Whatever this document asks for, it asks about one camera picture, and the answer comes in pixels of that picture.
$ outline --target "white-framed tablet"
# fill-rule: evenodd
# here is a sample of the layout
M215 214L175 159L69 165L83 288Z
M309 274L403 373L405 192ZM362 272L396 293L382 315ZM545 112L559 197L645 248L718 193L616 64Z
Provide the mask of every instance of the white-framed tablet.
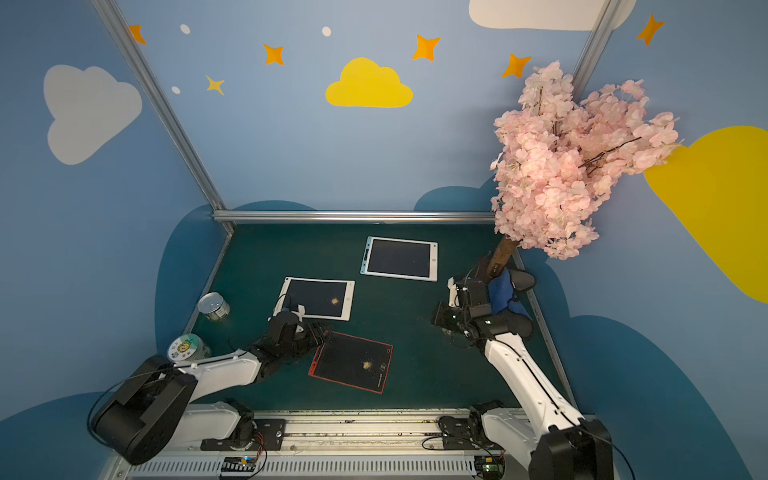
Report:
M284 306L304 305L306 318L349 321L354 280L320 280L287 276L273 315Z
M437 243L368 237L360 273L436 282Z

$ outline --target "tin can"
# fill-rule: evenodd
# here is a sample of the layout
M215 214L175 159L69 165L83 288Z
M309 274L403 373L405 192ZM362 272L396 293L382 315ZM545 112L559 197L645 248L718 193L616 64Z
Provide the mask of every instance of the tin can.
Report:
M216 292L203 295L203 298L197 302L197 309L214 322L218 322L230 314L230 304L225 302L224 297Z
M180 336L168 347L171 362L194 362L207 358L210 358L210 347L194 333Z

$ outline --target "can lid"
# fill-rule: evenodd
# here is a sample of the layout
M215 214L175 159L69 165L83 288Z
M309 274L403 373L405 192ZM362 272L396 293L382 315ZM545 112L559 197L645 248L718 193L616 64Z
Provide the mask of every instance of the can lid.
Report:
M171 362L182 362L191 357L200 348L200 337L187 333L175 339L168 347L168 359Z
M223 303L224 298L219 293L211 292L203 295L203 298L197 302L197 309L200 313L207 315L218 310Z

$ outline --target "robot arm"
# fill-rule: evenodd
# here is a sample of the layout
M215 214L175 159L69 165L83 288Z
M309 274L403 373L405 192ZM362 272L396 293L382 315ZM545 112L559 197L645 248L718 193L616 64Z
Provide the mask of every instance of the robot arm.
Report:
M92 432L132 465L146 462L168 443L229 437L240 423L236 408L225 402L187 404L231 386L260 382L284 361L322 345L327 331L319 323L304 322L301 310L276 314L265 335L224 356L175 364L150 357L90 420Z
M462 333L481 350L530 422L517 420L506 408L477 411L475 424L482 430L473 438L500 445L531 480L613 480L610 435L598 420L584 420L531 358L521 337L532 334L531 320L509 310L492 315L487 286L480 280L457 276L448 288L449 304L438 305L432 323Z

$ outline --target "yellow star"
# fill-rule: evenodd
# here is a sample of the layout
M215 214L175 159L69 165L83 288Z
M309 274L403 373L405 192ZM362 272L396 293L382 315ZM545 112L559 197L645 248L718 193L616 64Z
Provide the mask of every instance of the yellow star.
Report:
M210 82L210 85L208 85L208 90L218 90L220 94L224 94L224 92L221 91L221 84L224 83L224 80L221 81L213 81L210 79L208 75L205 76L205 78L208 79Z

